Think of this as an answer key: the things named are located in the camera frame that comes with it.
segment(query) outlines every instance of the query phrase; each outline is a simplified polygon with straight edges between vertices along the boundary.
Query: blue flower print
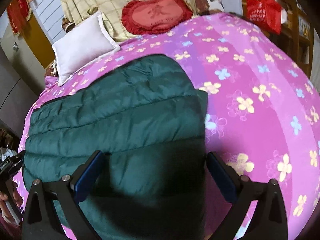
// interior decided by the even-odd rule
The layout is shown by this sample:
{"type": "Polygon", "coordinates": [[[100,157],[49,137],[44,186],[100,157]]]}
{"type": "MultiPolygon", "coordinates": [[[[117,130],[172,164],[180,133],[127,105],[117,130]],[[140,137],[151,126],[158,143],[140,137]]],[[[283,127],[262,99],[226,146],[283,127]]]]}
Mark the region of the blue flower print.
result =
{"type": "Polygon", "coordinates": [[[191,41],[185,41],[182,43],[183,46],[188,46],[188,45],[192,45],[193,43],[191,41]]]}
{"type": "Polygon", "coordinates": [[[303,92],[302,92],[302,89],[296,88],[296,92],[297,92],[298,98],[304,98],[304,94],[303,94],[303,92]]]}
{"type": "Polygon", "coordinates": [[[288,72],[293,76],[293,77],[297,77],[298,76],[298,74],[297,73],[295,73],[293,70],[288,70],[288,72]]]}
{"type": "Polygon", "coordinates": [[[227,42],[227,40],[226,40],[225,38],[220,38],[220,39],[218,39],[218,41],[220,41],[220,42],[222,42],[222,43],[227,42]]]}
{"type": "Polygon", "coordinates": [[[217,128],[217,124],[215,122],[210,122],[211,116],[209,114],[205,115],[204,126],[208,130],[215,130],[217,128]]]}
{"type": "Polygon", "coordinates": [[[119,58],[116,58],[116,61],[120,61],[120,60],[123,60],[124,59],[124,56],[121,56],[119,58]]]}
{"type": "Polygon", "coordinates": [[[244,234],[246,233],[246,231],[249,227],[250,222],[251,222],[251,220],[249,220],[249,222],[245,225],[245,227],[241,226],[239,228],[238,232],[236,233],[235,239],[239,239],[244,236],[244,234]]]}
{"type": "Polygon", "coordinates": [[[222,70],[216,70],[214,73],[220,80],[225,80],[226,78],[231,76],[226,68],[223,68],[222,70]]]}
{"type": "Polygon", "coordinates": [[[312,84],[312,82],[310,80],[308,80],[308,84],[312,89],[314,88],[314,86],[313,86],[313,84],[312,84]]]}
{"type": "Polygon", "coordinates": [[[293,117],[293,121],[290,123],[290,125],[293,128],[294,135],[298,135],[299,131],[302,129],[302,126],[299,124],[299,120],[296,116],[293,117]]]}
{"type": "Polygon", "coordinates": [[[258,65],[258,69],[260,73],[270,72],[267,65],[263,65],[263,66],[258,65]]]}

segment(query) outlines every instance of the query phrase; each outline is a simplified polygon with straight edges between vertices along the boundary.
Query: bed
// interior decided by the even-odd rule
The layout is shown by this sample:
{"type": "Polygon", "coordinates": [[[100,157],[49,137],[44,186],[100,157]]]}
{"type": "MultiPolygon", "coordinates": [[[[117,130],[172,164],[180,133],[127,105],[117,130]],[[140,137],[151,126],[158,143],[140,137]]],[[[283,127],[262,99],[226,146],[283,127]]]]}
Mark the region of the bed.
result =
{"type": "MultiPolygon", "coordinates": [[[[220,152],[238,174],[254,181],[279,181],[289,240],[294,240],[320,198],[319,96],[302,70],[257,26],[225,13],[196,17],[167,33],[128,40],[121,44],[121,51],[81,69],[62,87],[50,86],[26,117],[19,150],[24,149],[35,109],[72,96],[111,70],[151,54],[174,59],[193,86],[208,93],[208,152],[220,152]]],[[[15,181],[26,200],[21,173],[15,181]]],[[[208,237],[230,208],[210,175],[206,199],[208,237]]],[[[254,208],[252,204],[236,238],[244,234],[254,208]]]]}

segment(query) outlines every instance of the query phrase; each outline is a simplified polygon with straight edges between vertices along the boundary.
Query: floral pattern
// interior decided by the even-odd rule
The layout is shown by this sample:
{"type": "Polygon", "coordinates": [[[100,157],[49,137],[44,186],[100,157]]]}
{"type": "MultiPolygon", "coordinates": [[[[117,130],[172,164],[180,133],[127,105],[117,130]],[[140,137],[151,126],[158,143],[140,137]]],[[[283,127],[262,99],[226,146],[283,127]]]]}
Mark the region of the floral pattern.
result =
{"type": "Polygon", "coordinates": [[[225,80],[226,78],[231,76],[231,74],[228,72],[226,68],[223,68],[222,70],[216,70],[214,73],[218,76],[220,80],[225,80]]]}
{"type": "Polygon", "coordinates": [[[218,50],[220,52],[229,52],[229,49],[227,47],[218,47],[218,50]]]}
{"type": "Polygon", "coordinates": [[[317,167],[318,166],[318,161],[317,161],[317,152],[316,151],[310,151],[310,165],[311,166],[315,166],[317,167]]]}
{"type": "Polygon", "coordinates": [[[231,166],[239,176],[243,175],[244,172],[251,172],[254,169],[254,163],[248,162],[248,155],[240,153],[237,157],[236,162],[227,162],[227,165],[231,166]]]}
{"type": "Polygon", "coordinates": [[[285,155],[283,155],[283,161],[278,163],[278,171],[280,171],[280,177],[279,177],[279,181],[283,182],[285,179],[285,176],[291,173],[292,171],[292,165],[289,163],[289,156],[286,153],[285,155]]]}
{"type": "Polygon", "coordinates": [[[247,110],[248,113],[250,113],[250,114],[254,113],[254,107],[252,106],[253,101],[251,98],[244,99],[242,97],[238,97],[237,101],[239,103],[238,107],[240,110],[242,110],[242,111],[247,110]]]}
{"type": "Polygon", "coordinates": [[[204,82],[203,87],[200,87],[199,90],[205,91],[208,94],[215,95],[219,92],[219,89],[221,87],[221,84],[219,83],[214,83],[212,84],[211,82],[204,82]]]}
{"type": "Polygon", "coordinates": [[[208,57],[205,57],[205,58],[207,59],[207,61],[209,63],[212,63],[212,62],[215,62],[215,61],[219,61],[219,58],[214,54],[212,54],[212,55],[210,55],[208,57]]]}
{"type": "Polygon", "coordinates": [[[227,124],[227,119],[218,118],[216,115],[206,114],[204,125],[207,130],[211,132],[210,135],[206,133],[206,136],[210,137],[218,133],[219,138],[224,136],[223,127],[227,124]]]}
{"type": "Polygon", "coordinates": [[[234,60],[239,60],[240,62],[244,62],[244,56],[238,55],[238,54],[234,54],[233,55],[233,59],[234,60]]]}
{"type": "Polygon", "coordinates": [[[266,96],[268,98],[270,98],[270,96],[271,96],[271,92],[267,91],[267,87],[265,85],[260,85],[259,88],[254,87],[254,88],[252,88],[252,91],[255,94],[259,94],[258,98],[259,98],[259,100],[261,102],[264,101],[264,97],[263,96],[266,96]]]}
{"type": "Polygon", "coordinates": [[[293,121],[290,123],[293,128],[294,135],[298,135],[299,131],[301,131],[302,126],[299,124],[299,120],[296,116],[293,117],[293,121]]]}
{"type": "Polygon", "coordinates": [[[298,201],[297,201],[298,206],[293,211],[293,215],[294,216],[299,217],[301,215],[301,213],[303,211],[303,206],[306,203],[306,201],[307,201],[307,196],[306,195],[304,195],[304,196],[300,195],[299,196],[298,201]]]}

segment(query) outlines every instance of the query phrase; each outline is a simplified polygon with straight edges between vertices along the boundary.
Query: green puffer jacket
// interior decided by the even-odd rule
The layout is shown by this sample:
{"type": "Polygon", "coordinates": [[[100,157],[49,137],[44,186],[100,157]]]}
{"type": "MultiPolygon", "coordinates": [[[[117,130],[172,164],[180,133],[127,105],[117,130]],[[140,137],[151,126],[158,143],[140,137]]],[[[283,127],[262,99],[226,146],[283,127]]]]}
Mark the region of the green puffer jacket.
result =
{"type": "Polygon", "coordinates": [[[111,156],[80,207],[102,239],[203,239],[206,107],[207,93],[174,60],[129,62],[32,114],[26,188],[101,150],[111,156]]]}

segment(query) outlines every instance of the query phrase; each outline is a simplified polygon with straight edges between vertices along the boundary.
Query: yellow flower print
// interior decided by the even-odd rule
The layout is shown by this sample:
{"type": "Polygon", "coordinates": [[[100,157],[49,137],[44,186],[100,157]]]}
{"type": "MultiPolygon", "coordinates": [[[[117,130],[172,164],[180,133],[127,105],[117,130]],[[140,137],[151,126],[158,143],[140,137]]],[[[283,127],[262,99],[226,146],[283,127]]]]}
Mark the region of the yellow flower print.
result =
{"type": "Polygon", "coordinates": [[[212,39],[212,38],[205,38],[205,39],[202,39],[202,41],[210,42],[210,41],[214,41],[214,39],[212,39]]]}
{"type": "Polygon", "coordinates": [[[277,88],[274,83],[269,83],[269,85],[271,86],[272,89],[277,90],[279,93],[281,92],[281,89],[277,88]]]}
{"type": "Polygon", "coordinates": [[[176,54],[174,55],[174,57],[176,58],[176,60],[180,60],[180,59],[183,59],[183,58],[188,58],[188,57],[191,57],[190,54],[188,54],[187,51],[184,51],[183,54],[176,54]]]}
{"type": "Polygon", "coordinates": [[[207,61],[208,61],[209,63],[212,63],[212,62],[214,62],[214,61],[219,61],[219,58],[218,58],[216,55],[214,55],[214,54],[206,57],[206,59],[207,59],[207,61]]]}
{"type": "Polygon", "coordinates": [[[240,153],[235,162],[227,162],[227,165],[231,166],[239,176],[244,174],[244,171],[251,172],[254,169],[254,163],[248,162],[249,157],[247,154],[240,153]]]}
{"type": "Polygon", "coordinates": [[[172,35],[174,35],[174,32],[173,32],[173,31],[169,31],[169,32],[167,32],[167,35],[168,35],[169,37],[171,37],[172,35]]]}
{"type": "Polygon", "coordinates": [[[248,32],[246,29],[243,29],[242,31],[240,31],[240,33],[242,33],[243,35],[248,35],[248,32]]]}
{"type": "Polygon", "coordinates": [[[227,47],[218,47],[218,50],[220,52],[228,52],[229,51],[229,49],[227,47]]]}
{"type": "Polygon", "coordinates": [[[315,109],[314,106],[312,106],[312,109],[310,109],[310,113],[311,113],[311,115],[313,116],[313,120],[314,120],[315,122],[318,122],[318,120],[319,120],[319,114],[316,112],[316,109],[315,109]]]}
{"type": "Polygon", "coordinates": [[[312,91],[312,87],[310,87],[308,84],[304,84],[304,86],[306,87],[306,90],[311,94],[313,95],[313,91],[312,91]]]}
{"type": "Polygon", "coordinates": [[[292,64],[292,66],[293,66],[294,68],[299,68],[298,65],[297,65],[297,63],[292,62],[291,64],[292,64]]]}
{"type": "Polygon", "coordinates": [[[221,87],[220,83],[212,84],[211,82],[204,82],[203,87],[200,87],[199,90],[215,95],[219,92],[218,88],[220,87],[221,87]]]}
{"type": "Polygon", "coordinates": [[[254,88],[252,88],[252,91],[255,94],[259,94],[258,98],[261,102],[264,101],[263,95],[266,95],[268,98],[270,98],[270,96],[271,96],[270,91],[267,91],[267,87],[265,85],[260,85],[259,88],[254,87],[254,88]]]}
{"type": "Polygon", "coordinates": [[[280,54],[278,54],[278,53],[275,53],[275,56],[276,56],[277,58],[279,58],[280,60],[284,60],[284,58],[283,58],[280,54]]]}
{"type": "Polygon", "coordinates": [[[253,54],[253,50],[252,49],[244,49],[243,52],[246,53],[246,54],[253,54]]]}
{"type": "Polygon", "coordinates": [[[112,58],[110,57],[110,58],[107,58],[105,61],[104,61],[104,63],[108,63],[108,62],[110,62],[110,61],[112,61],[112,58]]]}
{"type": "Polygon", "coordinates": [[[289,163],[289,156],[287,153],[282,157],[283,162],[278,163],[278,171],[280,171],[279,181],[282,182],[285,179],[287,173],[291,173],[292,165],[289,163]]]}
{"type": "Polygon", "coordinates": [[[107,68],[106,66],[101,67],[101,68],[98,69],[98,72],[102,72],[102,71],[104,71],[106,68],[107,68]]]}
{"type": "Polygon", "coordinates": [[[130,47],[130,48],[128,48],[126,51],[132,51],[132,50],[134,50],[135,49],[135,47],[130,47]]]}
{"type": "Polygon", "coordinates": [[[238,107],[240,110],[244,111],[247,109],[250,114],[254,113],[254,107],[252,106],[253,101],[251,98],[244,99],[242,97],[238,97],[237,101],[239,103],[238,107]]]}
{"type": "Polygon", "coordinates": [[[310,151],[310,165],[311,166],[318,166],[318,161],[317,161],[317,152],[316,151],[310,151]]]}
{"type": "Polygon", "coordinates": [[[273,57],[269,54],[264,54],[264,57],[266,58],[267,61],[271,61],[274,62],[275,60],[273,59],[273,57]]]}
{"type": "Polygon", "coordinates": [[[244,62],[244,56],[238,55],[238,54],[234,54],[233,55],[233,59],[234,60],[239,60],[240,62],[244,62]]]}
{"type": "Polygon", "coordinates": [[[320,199],[320,192],[318,193],[318,196],[317,196],[317,198],[315,199],[315,201],[313,203],[314,208],[316,208],[316,206],[317,206],[317,204],[319,202],[319,199],[320,199]]]}
{"type": "Polygon", "coordinates": [[[88,81],[89,79],[85,79],[80,85],[85,85],[88,81]]]}
{"type": "Polygon", "coordinates": [[[304,195],[304,196],[302,196],[302,195],[300,195],[299,196],[299,198],[298,198],[298,206],[294,209],[294,211],[293,211],[293,215],[294,216],[300,216],[301,215],[301,213],[302,213],[302,211],[303,211],[303,205],[306,203],[306,201],[307,201],[307,196],[306,195],[304,195]]]}
{"type": "Polygon", "coordinates": [[[72,96],[72,95],[74,95],[75,93],[76,93],[76,90],[73,89],[73,90],[71,90],[71,92],[69,93],[69,96],[72,96]]]}
{"type": "Polygon", "coordinates": [[[150,48],[153,48],[154,46],[159,46],[161,44],[161,42],[156,42],[156,43],[152,43],[150,44],[150,48]]]}
{"type": "Polygon", "coordinates": [[[259,38],[256,36],[252,36],[250,42],[253,42],[253,41],[259,42],[259,38]]]}

